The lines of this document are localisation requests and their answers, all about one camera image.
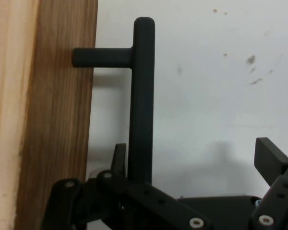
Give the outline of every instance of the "wooden board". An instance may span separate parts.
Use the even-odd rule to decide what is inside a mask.
[[[93,70],[71,58],[96,15],[96,0],[0,0],[0,230],[39,229],[52,184],[85,177]]]
[[[37,0],[0,0],[0,230],[15,217],[37,9]]]

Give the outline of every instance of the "black mechanical part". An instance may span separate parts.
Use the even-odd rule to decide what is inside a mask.
[[[116,144],[111,164],[111,170],[125,175],[126,144]]]
[[[260,222],[260,216],[268,217],[268,225]],[[284,230],[288,224],[288,176],[279,176],[269,191],[263,197],[260,205],[251,215],[250,224],[252,229],[260,230],[263,226],[269,227],[269,230]]]
[[[288,157],[268,138],[257,138],[254,165],[271,186],[288,168]]]
[[[112,176],[106,178],[107,173],[111,172],[104,171],[98,175],[103,189],[106,188],[108,192],[115,191],[113,196],[124,195],[125,199],[135,208],[146,211],[153,218],[166,223],[169,228],[192,230],[193,228],[189,224],[190,219],[200,218],[205,222],[201,229],[211,229],[211,223],[206,217],[151,185],[130,184],[126,178],[116,173],[111,173]]]
[[[138,18],[134,22],[131,48],[75,48],[75,67],[132,69],[128,178],[152,181],[155,22]]]
[[[86,229],[86,224],[75,225],[76,216],[73,212],[81,189],[77,179],[60,180],[53,185],[42,223],[43,230]]]
[[[250,216],[256,209],[255,196],[183,198],[179,201],[203,213],[214,230],[248,230]]]

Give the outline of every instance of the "white screw head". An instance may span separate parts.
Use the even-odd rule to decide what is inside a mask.
[[[261,204],[261,201],[262,201],[262,200],[256,200],[256,201],[255,201],[255,207],[258,207],[258,206]]]
[[[112,173],[106,172],[104,174],[104,178],[111,178],[112,177]]]
[[[192,218],[189,223],[190,226],[194,229],[200,229],[204,226],[204,221],[197,217]]]
[[[75,183],[73,181],[68,181],[68,182],[65,183],[65,187],[67,187],[67,188],[71,188],[74,185],[75,185]]]
[[[274,224],[273,218],[267,215],[261,215],[258,220],[264,226],[272,226]]]

